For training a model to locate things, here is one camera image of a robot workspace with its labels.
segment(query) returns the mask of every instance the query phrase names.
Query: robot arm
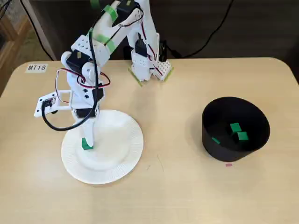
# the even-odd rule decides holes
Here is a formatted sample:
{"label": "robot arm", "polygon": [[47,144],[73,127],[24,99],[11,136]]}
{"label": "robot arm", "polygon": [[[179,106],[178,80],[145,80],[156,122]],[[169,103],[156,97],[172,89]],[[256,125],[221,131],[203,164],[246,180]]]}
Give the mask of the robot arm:
{"label": "robot arm", "polygon": [[[36,106],[35,117],[42,115],[41,106],[47,101],[45,114],[59,110],[71,110],[76,122],[81,121],[91,111],[94,105],[94,94],[98,91],[98,102],[96,109],[82,127],[84,132],[83,144],[93,148],[93,125],[100,113],[100,101],[105,95],[104,84],[99,80],[101,86],[95,88],[94,64],[98,72],[109,60],[110,55],[122,42],[128,38],[129,45],[133,48],[132,66],[133,74],[141,81],[150,80],[151,75],[161,81],[171,71],[168,61],[159,61],[159,34],[156,32],[154,22],[150,14],[149,0],[122,0],[115,1],[110,6],[109,12],[105,12],[92,30],[92,45],[96,61],[91,59],[89,37],[81,35],[71,46],[72,52],[64,52],[61,57],[62,64],[69,70],[67,81],[71,88],[69,91],[56,91],[41,97]],[[113,26],[114,19],[111,13],[119,12],[121,23]],[[59,96],[69,93],[68,105],[61,105]]]}

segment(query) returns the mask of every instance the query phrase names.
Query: table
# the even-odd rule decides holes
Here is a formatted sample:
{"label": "table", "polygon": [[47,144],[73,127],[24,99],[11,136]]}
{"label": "table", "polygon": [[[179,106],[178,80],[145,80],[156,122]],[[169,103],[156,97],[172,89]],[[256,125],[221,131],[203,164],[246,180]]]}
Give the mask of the table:
{"label": "table", "polygon": [[[140,87],[129,61],[109,61],[102,109],[140,124],[144,150],[121,180],[91,186],[64,169],[65,133],[34,118],[40,96],[54,91],[60,62],[46,73],[17,68],[0,98],[0,222],[3,224],[294,224],[299,209],[299,88],[289,67],[273,58],[171,60],[167,82]],[[61,75],[59,89],[67,89]],[[231,167],[208,155],[201,114],[213,99],[244,98],[271,126],[268,143]],[[50,114],[53,124],[71,113]]]}

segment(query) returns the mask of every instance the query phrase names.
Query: paper plate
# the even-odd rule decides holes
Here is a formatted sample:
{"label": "paper plate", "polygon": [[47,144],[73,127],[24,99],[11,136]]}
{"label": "paper plate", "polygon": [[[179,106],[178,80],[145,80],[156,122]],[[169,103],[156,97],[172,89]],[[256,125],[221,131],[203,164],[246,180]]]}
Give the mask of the paper plate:
{"label": "paper plate", "polygon": [[67,172],[88,184],[121,179],[138,163],[143,135],[138,123],[125,113],[102,110],[94,125],[94,149],[83,150],[82,128],[66,133],[61,157]]}

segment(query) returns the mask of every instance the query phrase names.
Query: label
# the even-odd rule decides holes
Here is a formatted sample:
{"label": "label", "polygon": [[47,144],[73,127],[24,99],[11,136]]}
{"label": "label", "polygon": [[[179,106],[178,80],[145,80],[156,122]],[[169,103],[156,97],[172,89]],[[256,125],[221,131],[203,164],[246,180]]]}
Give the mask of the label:
{"label": "label", "polygon": [[48,64],[29,64],[26,73],[45,73]]}

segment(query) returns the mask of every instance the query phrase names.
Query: black bowl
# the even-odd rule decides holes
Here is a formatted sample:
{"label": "black bowl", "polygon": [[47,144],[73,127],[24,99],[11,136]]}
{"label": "black bowl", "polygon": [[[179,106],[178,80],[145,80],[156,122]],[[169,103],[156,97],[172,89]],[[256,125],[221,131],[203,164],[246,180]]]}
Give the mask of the black bowl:
{"label": "black bowl", "polygon": [[[248,140],[239,140],[230,124],[238,123]],[[202,143],[211,156],[233,162],[263,147],[270,136],[264,113],[252,103],[222,97],[209,103],[202,114]]]}

